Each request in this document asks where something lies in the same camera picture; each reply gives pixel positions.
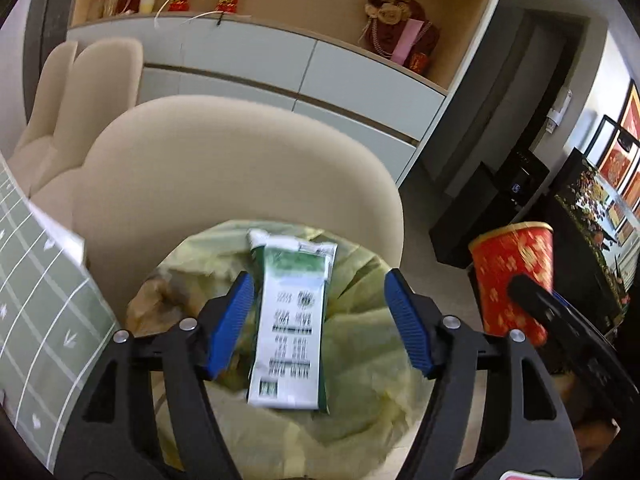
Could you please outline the beige far chair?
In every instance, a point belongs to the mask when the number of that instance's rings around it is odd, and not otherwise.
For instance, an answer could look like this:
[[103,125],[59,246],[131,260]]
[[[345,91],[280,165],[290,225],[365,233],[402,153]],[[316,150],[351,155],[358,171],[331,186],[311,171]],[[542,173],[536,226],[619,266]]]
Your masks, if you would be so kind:
[[14,156],[24,151],[32,142],[52,136],[77,49],[77,41],[65,41],[55,47],[47,57],[38,80],[32,114],[18,140]]

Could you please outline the green white milk carton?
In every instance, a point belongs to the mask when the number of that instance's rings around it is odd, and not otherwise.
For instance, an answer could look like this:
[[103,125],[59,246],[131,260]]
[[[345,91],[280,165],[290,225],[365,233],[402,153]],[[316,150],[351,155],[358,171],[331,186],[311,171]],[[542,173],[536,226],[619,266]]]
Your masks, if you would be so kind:
[[247,402],[325,413],[322,330],[337,244],[258,229],[247,238],[259,281]]

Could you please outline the beige chair near bin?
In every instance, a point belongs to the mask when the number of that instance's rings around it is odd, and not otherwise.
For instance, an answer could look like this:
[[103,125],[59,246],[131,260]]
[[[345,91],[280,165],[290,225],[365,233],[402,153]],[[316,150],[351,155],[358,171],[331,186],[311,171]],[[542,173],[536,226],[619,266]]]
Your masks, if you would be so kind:
[[218,96],[128,110],[32,201],[84,239],[117,316],[180,242],[228,220],[326,230],[392,266],[404,248],[398,188],[375,154],[318,120]]

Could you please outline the wooden shelf cabinet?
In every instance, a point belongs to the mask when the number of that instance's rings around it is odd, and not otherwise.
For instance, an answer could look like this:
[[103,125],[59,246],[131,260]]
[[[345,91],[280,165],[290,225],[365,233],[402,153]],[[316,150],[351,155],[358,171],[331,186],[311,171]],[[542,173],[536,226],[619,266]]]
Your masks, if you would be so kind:
[[210,94],[337,128],[408,176],[499,0],[73,0],[67,35],[140,40],[139,98]]

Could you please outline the green checked tablecloth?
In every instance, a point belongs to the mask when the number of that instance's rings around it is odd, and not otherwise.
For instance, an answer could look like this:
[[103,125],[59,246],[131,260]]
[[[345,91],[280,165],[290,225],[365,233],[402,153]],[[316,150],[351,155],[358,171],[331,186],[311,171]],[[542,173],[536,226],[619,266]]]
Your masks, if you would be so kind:
[[1,168],[1,406],[52,469],[82,388],[117,330],[88,271]]

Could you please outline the beige middle chair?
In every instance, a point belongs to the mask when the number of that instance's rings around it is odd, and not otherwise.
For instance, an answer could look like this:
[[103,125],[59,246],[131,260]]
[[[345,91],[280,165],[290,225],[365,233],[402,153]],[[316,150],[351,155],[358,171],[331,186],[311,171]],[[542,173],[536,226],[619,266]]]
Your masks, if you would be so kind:
[[32,178],[35,195],[54,178],[84,164],[102,131],[137,104],[142,43],[106,38],[82,50],[70,70],[47,154]]

